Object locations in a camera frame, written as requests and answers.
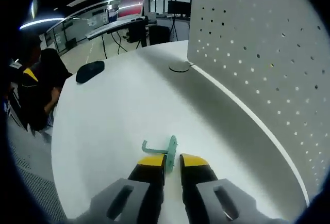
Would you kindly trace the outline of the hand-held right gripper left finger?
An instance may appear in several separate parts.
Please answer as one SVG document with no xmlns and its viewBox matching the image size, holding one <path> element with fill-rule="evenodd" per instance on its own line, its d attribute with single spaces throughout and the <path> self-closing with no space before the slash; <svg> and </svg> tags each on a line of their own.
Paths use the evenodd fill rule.
<svg viewBox="0 0 330 224">
<path fill-rule="evenodd" d="M 164 200 L 167 156 L 139 160 L 128 178 L 120 178 L 91 199 L 74 223 L 157 223 Z"/>
</svg>

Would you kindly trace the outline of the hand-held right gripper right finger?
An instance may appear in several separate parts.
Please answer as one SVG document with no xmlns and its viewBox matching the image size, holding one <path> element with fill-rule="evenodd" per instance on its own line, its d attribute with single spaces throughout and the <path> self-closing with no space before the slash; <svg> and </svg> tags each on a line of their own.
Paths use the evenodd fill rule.
<svg viewBox="0 0 330 224">
<path fill-rule="evenodd" d="M 227 179 L 218 179 L 201 157 L 181 154 L 183 203 L 189 223 L 284 223 L 261 213 L 256 200 Z"/>
</svg>

